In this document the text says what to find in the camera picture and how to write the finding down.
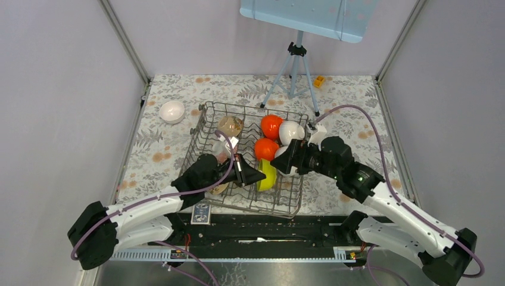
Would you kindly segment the grey wire dish rack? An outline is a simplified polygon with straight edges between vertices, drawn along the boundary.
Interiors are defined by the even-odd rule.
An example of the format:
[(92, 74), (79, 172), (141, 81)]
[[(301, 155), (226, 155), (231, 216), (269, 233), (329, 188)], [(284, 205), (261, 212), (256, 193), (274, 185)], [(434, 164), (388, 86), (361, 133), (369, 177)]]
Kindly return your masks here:
[[(303, 177), (283, 176), (255, 154), (259, 151), (258, 140), (264, 138), (263, 117), (279, 116), (304, 128), (308, 115), (210, 101), (198, 109), (201, 114), (190, 131), (192, 137), (180, 176), (190, 174), (205, 179), (207, 185), (221, 180), (220, 185), (205, 193), (205, 203), (250, 213), (294, 217), (301, 208)], [(232, 167), (225, 147), (227, 142), (219, 140), (215, 133), (225, 122), (239, 129), (234, 134), (238, 142)]]

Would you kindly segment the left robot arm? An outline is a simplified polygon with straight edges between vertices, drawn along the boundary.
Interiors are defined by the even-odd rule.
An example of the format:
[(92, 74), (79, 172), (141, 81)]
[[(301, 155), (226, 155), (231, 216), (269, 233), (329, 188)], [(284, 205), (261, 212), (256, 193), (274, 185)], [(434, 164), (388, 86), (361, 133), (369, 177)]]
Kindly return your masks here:
[(223, 163), (214, 155), (203, 154), (154, 195), (110, 206), (100, 201), (90, 203), (67, 233), (73, 246), (71, 259), (78, 261), (82, 269), (90, 270), (125, 248), (164, 240), (171, 245), (179, 244), (185, 230), (171, 221), (170, 214), (199, 203), (205, 192), (218, 185), (234, 182), (248, 186), (265, 178), (242, 154), (235, 154)]

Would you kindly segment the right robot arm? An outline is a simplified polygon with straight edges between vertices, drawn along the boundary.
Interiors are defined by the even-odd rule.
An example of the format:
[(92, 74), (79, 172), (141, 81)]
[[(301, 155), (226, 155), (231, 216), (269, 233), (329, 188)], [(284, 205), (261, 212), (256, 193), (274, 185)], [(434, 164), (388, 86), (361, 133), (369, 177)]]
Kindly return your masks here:
[(364, 241), (387, 248), (418, 265), (437, 285), (457, 285), (473, 260), (474, 232), (448, 226), (391, 191), (382, 175), (355, 161), (351, 148), (338, 136), (325, 138), (319, 144), (293, 139), (271, 165), (282, 173), (295, 169), (301, 175), (315, 172), (332, 178), (347, 197), (398, 226), (389, 228), (354, 211), (341, 230), (349, 245)]

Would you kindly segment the yellow-green bowl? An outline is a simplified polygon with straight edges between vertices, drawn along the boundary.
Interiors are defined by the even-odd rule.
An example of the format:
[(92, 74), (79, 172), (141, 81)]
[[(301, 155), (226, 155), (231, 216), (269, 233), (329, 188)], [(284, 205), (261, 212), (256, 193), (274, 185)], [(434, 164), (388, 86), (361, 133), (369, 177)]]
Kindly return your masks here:
[(265, 178), (257, 182), (257, 191), (263, 192), (274, 187), (277, 179), (277, 172), (271, 166), (270, 161), (261, 159), (258, 164), (258, 171), (265, 175)]

